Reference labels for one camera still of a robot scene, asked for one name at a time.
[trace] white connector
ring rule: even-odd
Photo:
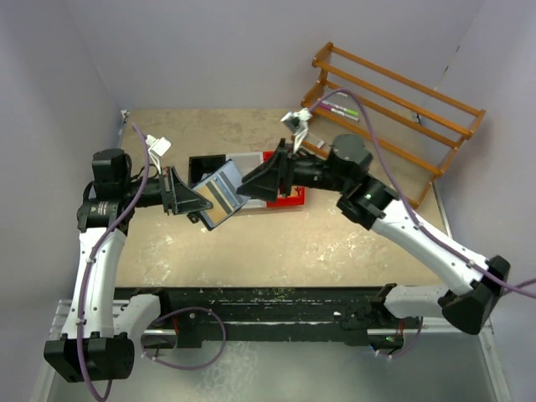
[[[289,111],[283,116],[281,121],[292,131],[294,136],[293,152],[298,152],[307,133],[309,132],[309,124],[307,123],[312,117],[309,109],[304,107],[300,111]]]
[[[151,158],[152,163],[157,167],[158,173],[162,173],[160,158],[171,147],[171,142],[166,137],[156,138],[147,135],[145,143],[148,146],[149,157]]]

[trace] purple cable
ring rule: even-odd
[[[372,127],[372,123],[370,121],[369,114],[365,110],[365,108],[364,108],[363,104],[361,103],[361,101],[359,100],[359,98],[352,91],[345,90],[343,88],[339,88],[337,90],[334,90],[333,92],[330,92],[330,93],[324,95],[319,100],[317,100],[309,108],[309,111],[312,113],[317,107],[319,107],[322,104],[323,101],[325,101],[327,98],[329,98],[330,96],[332,96],[334,94],[337,94],[337,93],[343,93],[343,94],[349,95],[355,101],[355,103],[358,105],[359,110],[361,110],[361,113],[363,114],[363,117],[365,119],[365,124],[367,125],[367,128],[368,128],[368,132],[370,133],[370,137],[372,138],[372,143],[374,145],[374,149],[376,150],[376,153],[378,153],[379,163],[380,163],[380,165],[382,165],[382,168],[384,169],[385,174],[389,178],[389,181],[393,184],[394,189],[399,194],[400,200],[402,201],[402,204],[404,205],[404,208],[406,209],[406,211],[407,211],[408,215],[410,216],[411,220],[413,221],[414,225],[416,227],[420,228],[422,233],[424,233],[425,236],[428,239],[430,239],[432,242],[434,242],[437,245],[439,245],[443,250],[446,250],[449,253],[451,253],[452,255],[458,257],[460,260],[465,262],[469,267],[474,268],[475,270],[477,270],[478,272],[483,274],[486,278],[489,278],[490,280],[494,281],[498,285],[502,286],[505,289],[504,294],[507,294],[509,292],[514,291],[516,293],[519,293],[520,295],[524,295],[526,297],[532,297],[533,299],[536,299],[536,293],[533,293],[531,291],[526,291],[526,290],[523,289],[523,287],[525,287],[525,286],[532,285],[533,283],[536,283],[536,278],[531,279],[529,281],[525,281],[525,282],[519,284],[518,286],[510,285],[509,283],[507,283],[505,281],[502,281],[499,278],[497,278],[494,274],[492,274],[488,270],[485,270],[484,268],[480,267],[474,261],[472,261],[469,258],[465,257],[461,252],[459,252],[458,250],[453,249],[447,243],[445,243],[445,242],[441,241],[440,239],[436,238],[425,226],[422,225],[422,223],[417,219],[417,216],[415,215],[415,211],[411,208],[410,202],[405,197],[405,195],[404,195],[404,193],[402,191],[402,188],[400,187],[399,183],[394,178],[394,175],[391,172],[391,170],[389,169],[389,166],[387,165],[387,162],[384,160],[384,155],[383,155],[383,153],[381,151],[381,147],[379,145],[378,138],[376,137],[376,134],[375,134],[374,129]]]
[[[95,263],[96,254],[99,251],[99,248],[104,243],[106,237],[113,232],[117,226],[121,223],[121,221],[134,209],[136,206],[136,203],[140,199],[143,193],[143,189],[145,188],[147,184],[147,180],[149,178],[149,151],[147,150],[147,146],[145,145],[145,136],[142,134],[142,131],[140,128],[132,123],[132,128],[136,132],[136,134],[140,137],[140,141],[142,142],[143,146],[143,156],[145,159],[145,168],[143,170],[143,177],[142,177],[142,183],[140,184],[139,189],[136,192],[136,195],[134,195],[134,198],[132,201],[126,206],[125,210],[119,217],[108,227],[106,232],[97,240],[93,248],[91,249],[90,256],[88,257],[87,265],[85,266],[84,270],[84,276],[82,277],[82,283],[80,285],[80,297],[78,299],[78,319],[79,324],[76,328],[76,352],[78,353],[78,362],[80,364],[80,371],[82,372],[82,377],[84,378],[85,385],[87,386],[88,390],[90,391],[91,395],[93,395],[93,398],[100,402],[105,402],[108,399],[108,396],[110,396],[111,391],[111,380],[108,381],[108,385],[106,386],[106,391],[104,396],[100,396],[98,391],[96,390],[95,386],[91,382],[90,374],[87,371],[87,365],[85,364],[85,357],[84,357],[84,305],[85,305],[85,297],[87,293],[87,286],[90,281],[90,273],[91,268],[93,264]]]
[[[207,363],[203,363],[203,364],[200,364],[200,365],[197,365],[197,366],[182,366],[180,364],[173,364],[173,363],[166,362],[164,360],[161,360],[160,358],[157,358],[154,354],[150,354],[145,349],[145,345],[142,343],[143,353],[147,357],[149,357],[153,362],[160,363],[160,364],[162,364],[164,366],[167,366],[167,367],[169,367],[171,369],[189,370],[189,371],[205,369],[210,364],[212,364],[216,360],[218,360],[219,357],[224,352],[225,344],[227,343],[227,332],[225,331],[224,322],[212,310],[209,310],[208,308],[204,308],[204,307],[185,307],[185,308],[181,308],[179,310],[175,310],[174,312],[170,312],[170,313],[166,314],[165,316],[159,317],[157,320],[155,320],[153,322],[153,324],[156,324],[158,322],[167,320],[168,318],[176,316],[177,314],[181,314],[183,312],[206,312],[207,314],[209,314],[210,316],[213,316],[216,319],[216,321],[219,324],[219,327],[221,328],[221,333],[222,333],[221,347],[219,348],[219,351],[216,353],[216,355],[213,358],[211,358]]]

